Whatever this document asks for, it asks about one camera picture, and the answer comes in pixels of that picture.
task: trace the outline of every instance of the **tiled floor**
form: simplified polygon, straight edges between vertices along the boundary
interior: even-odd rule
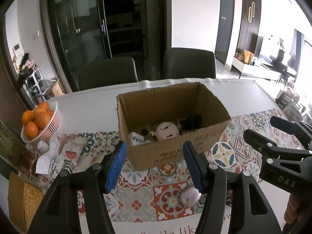
[[[228,66],[224,66],[216,59],[216,78],[239,78],[239,73],[230,71]],[[275,99],[279,91],[284,88],[282,83],[275,83],[274,81],[263,78],[242,75],[241,79],[255,80],[273,99]]]

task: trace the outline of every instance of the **blue gripper pad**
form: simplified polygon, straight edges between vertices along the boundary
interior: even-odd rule
[[[124,160],[127,156],[127,145],[124,142],[121,142],[119,149],[114,157],[114,160],[107,172],[107,181],[105,185],[105,190],[109,193],[112,189],[116,187],[119,174],[121,172],[122,166],[124,165]]]
[[[202,193],[204,186],[202,184],[202,175],[207,174],[207,170],[190,141],[183,143],[183,157],[190,172],[194,187]]]

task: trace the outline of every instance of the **basket of oranges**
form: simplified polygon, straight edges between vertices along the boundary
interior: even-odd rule
[[[44,141],[48,144],[62,122],[58,103],[54,100],[41,102],[33,111],[23,113],[22,122],[21,138],[25,143]]]

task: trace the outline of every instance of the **white plastic basket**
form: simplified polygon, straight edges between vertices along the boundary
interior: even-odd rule
[[[48,100],[49,107],[51,110],[54,110],[54,114],[48,123],[48,125],[44,128],[44,130],[33,140],[29,140],[25,135],[25,126],[23,126],[21,130],[21,138],[25,143],[39,142],[44,141],[45,143],[49,143],[51,137],[60,129],[60,125],[62,123],[62,117],[60,115],[60,111],[58,109],[58,102],[54,100]]]

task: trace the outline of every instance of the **screw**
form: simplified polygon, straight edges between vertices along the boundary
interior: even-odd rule
[[[245,176],[250,176],[250,171],[249,170],[243,170],[243,174]]]
[[[215,170],[215,169],[218,168],[218,166],[217,166],[215,163],[211,163],[211,164],[209,165],[209,168]]]
[[[67,174],[68,174],[68,171],[66,171],[66,170],[63,170],[60,172],[61,177],[65,177],[65,176],[67,176]]]
[[[94,165],[92,165],[92,169],[93,170],[98,170],[101,168],[101,164],[100,163],[95,163]]]

